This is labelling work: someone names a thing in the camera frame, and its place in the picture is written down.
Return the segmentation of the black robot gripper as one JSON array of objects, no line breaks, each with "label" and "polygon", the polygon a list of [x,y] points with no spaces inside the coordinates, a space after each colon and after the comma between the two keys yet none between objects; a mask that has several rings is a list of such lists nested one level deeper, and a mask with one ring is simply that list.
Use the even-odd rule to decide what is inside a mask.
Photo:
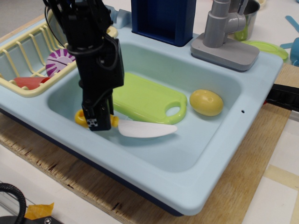
[{"label": "black robot gripper", "polygon": [[75,56],[83,91],[82,109],[91,131],[111,129],[114,115],[113,89],[124,85],[124,67],[119,39],[105,35],[99,46],[67,47]]}]

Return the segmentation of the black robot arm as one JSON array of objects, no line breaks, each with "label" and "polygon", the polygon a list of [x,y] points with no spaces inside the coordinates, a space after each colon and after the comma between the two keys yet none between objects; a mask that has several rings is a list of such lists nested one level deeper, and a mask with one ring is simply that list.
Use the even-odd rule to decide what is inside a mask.
[{"label": "black robot arm", "polygon": [[82,109],[91,131],[112,127],[113,90],[124,84],[124,68],[118,39],[108,28],[110,10],[100,0],[46,0],[75,57],[83,91]]}]

